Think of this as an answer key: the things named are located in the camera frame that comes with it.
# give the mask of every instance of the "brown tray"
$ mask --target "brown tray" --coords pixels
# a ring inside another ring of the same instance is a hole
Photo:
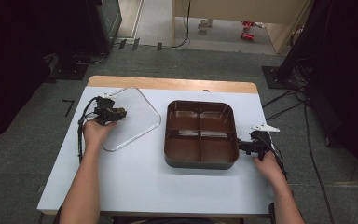
[[[223,103],[171,102],[164,153],[165,161],[172,167],[231,168],[239,157],[232,108]]]

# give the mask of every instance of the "clear plastic lid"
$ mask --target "clear plastic lid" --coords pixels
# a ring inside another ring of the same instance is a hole
[[[128,87],[108,94],[113,96],[114,108],[123,107],[127,116],[109,133],[103,149],[117,151],[161,123],[161,115],[138,88]]]

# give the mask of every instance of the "hand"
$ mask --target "hand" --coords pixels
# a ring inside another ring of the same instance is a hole
[[[100,125],[96,119],[87,121],[83,125],[84,141],[86,148],[100,148],[106,140],[108,133],[117,125],[117,122],[110,122],[107,125]]]
[[[275,155],[269,151],[264,155],[261,161],[257,157],[253,157],[255,167],[272,185],[278,184],[282,180],[285,181],[284,175],[280,166],[275,159]]]

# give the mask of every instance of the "forearm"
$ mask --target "forearm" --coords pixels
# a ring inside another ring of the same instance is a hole
[[[100,215],[98,149],[87,148],[62,205],[60,223],[97,223]]]
[[[293,193],[286,180],[281,179],[272,183],[274,190],[274,208],[277,224],[305,223],[296,206]]]

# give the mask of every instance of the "gray carpet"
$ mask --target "gray carpet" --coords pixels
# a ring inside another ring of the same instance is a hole
[[[58,80],[43,84],[22,109],[8,130],[0,135],[0,223],[38,223],[36,210],[43,186],[73,118],[81,92],[93,75],[170,77],[254,82],[262,103],[284,91],[269,90],[261,66],[278,66],[283,56],[218,51],[163,49],[131,46],[113,49],[101,63],[89,66],[83,81]],[[75,105],[66,117],[69,103]],[[291,95],[265,109],[266,117],[291,105]],[[324,146],[318,120],[307,108],[315,161],[325,184],[336,223],[358,223],[358,160],[344,148]],[[289,183],[307,223],[330,223],[324,196],[312,167],[307,143],[304,106],[268,123],[281,129],[272,135],[281,149]],[[44,216],[42,223],[52,223]],[[246,223],[269,223],[246,219]],[[109,223],[102,217],[100,223]]]

